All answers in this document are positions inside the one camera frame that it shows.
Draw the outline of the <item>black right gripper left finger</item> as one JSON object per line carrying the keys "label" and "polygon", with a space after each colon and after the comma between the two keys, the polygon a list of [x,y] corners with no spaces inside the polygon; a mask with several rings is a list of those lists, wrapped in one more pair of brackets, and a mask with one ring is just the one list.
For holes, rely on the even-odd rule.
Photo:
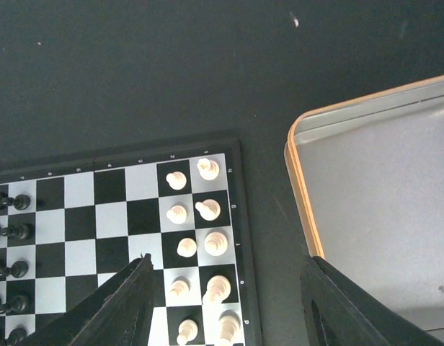
{"label": "black right gripper left finger", "polygon": [[17,344],[147,345],[153,310],[154,268],[145,254]]}

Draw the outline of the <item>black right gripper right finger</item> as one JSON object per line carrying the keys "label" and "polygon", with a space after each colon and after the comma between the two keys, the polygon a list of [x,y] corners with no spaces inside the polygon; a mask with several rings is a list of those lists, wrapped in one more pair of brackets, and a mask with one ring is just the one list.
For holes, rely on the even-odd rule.
{"label": "black right gripper right finger", "polygon": [[301,296],[310,345],[444,345],[319,256],[304,260]]}

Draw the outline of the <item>black chess bishop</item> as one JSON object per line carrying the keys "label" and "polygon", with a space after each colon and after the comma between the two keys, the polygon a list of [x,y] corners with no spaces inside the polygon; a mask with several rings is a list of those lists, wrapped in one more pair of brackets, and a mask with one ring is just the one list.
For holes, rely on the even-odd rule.
{"label": "black chess bishop", "polygon": [[17,295],[8,302],[3,302],[0,297],[0,314],[9,312],[22,313],[29,304],[29,298],[25,295]]}

